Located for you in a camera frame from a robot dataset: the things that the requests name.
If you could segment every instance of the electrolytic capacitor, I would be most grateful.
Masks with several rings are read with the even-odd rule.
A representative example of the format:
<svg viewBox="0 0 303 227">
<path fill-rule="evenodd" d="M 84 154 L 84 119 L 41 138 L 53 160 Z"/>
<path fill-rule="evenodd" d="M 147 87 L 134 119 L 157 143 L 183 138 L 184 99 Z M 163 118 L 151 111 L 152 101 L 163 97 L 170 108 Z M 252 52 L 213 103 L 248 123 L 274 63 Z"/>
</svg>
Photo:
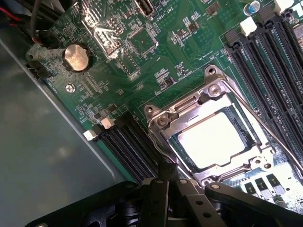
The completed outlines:
<svg viewBox="0 0 303 227">
<path fill-rule="evenodd" d="M 253 1 L 252 3 L 248 3 L 245 7 L 244 7 L 244 14 L 246 16 L 251 16 L 254 13 L 257 13 L 261 8 L 261 4 L 258 1 Z"/>
</svg>

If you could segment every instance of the cpu socket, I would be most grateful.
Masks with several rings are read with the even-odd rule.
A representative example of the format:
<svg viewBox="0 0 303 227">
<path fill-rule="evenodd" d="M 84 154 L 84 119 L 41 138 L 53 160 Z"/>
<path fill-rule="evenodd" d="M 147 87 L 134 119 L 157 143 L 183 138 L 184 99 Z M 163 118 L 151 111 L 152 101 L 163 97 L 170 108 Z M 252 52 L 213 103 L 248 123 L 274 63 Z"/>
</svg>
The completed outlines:
<svg viewBox="0 0 303 227">
<path fill-rule="evenodd" d="M 145 106 L 156 148 L 202 186 L 271 169 L 273 149 L 236 83 L 214 65 L 206 67 L 205 81 L 166 108 Z"/>
</svg>

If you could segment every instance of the gray metal panel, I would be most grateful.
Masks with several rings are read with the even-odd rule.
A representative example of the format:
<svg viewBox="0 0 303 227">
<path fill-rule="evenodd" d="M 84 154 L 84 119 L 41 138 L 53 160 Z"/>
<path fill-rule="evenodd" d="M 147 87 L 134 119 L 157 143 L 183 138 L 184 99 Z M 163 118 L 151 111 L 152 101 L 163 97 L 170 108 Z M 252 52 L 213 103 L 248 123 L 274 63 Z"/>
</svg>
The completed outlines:
<svg viewBox="0 0 303 227">
<path fill-rule="evenodd" d="M 0 225 L 21 227 L 124 177 L 2 46 L 23 56 L 12 39 L 0 31 Z"/>
</svg>

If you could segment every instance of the usb port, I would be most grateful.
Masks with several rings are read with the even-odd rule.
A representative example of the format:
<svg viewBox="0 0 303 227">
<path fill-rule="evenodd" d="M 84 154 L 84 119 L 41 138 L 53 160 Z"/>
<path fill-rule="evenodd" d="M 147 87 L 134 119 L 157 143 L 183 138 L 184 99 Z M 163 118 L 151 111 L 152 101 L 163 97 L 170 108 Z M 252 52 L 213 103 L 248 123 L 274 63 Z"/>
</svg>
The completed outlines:
<svg viewBox="0 0 303 227">
<path fill-rule="evenodd" d="M 152 3 L 149 0 L 134 0 L 140 11 L 146 17 L 153 14 L 154 9 Z"/>
</svg>

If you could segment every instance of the motherboard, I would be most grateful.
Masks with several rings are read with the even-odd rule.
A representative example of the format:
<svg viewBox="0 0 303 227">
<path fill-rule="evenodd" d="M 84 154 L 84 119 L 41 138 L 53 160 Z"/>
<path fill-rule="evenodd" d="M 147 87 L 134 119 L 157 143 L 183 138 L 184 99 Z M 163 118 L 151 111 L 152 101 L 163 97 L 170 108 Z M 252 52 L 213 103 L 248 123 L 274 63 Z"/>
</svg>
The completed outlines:
<svg viewBox="0 0 303 227">
<path fill-rule="evenodd" d="M 302 5 L 77 0 L 27 67 L 128 180 L 176 162 L 303 214 Z"/>
</svg>

